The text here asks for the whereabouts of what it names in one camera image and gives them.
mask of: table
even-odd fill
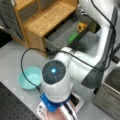
[[[15,41],[11,41],[0,49],[0,81],[15,94],[34,114],[37,115],[36,109],[40,103],[39,93],[37,90],[26,91],[19,87],[17,78],[21,72],[20,60],[25,47]],[[34,51],[29,51],[23,61],[24,68],[29,66],[40,67],[49,60],[42,57]],[[87,89],[77,81],[74,83],[74,90],[84,99],[85,104],[78,112],[79,120],[114,120],[102,110],[93,104],[93,90]]]

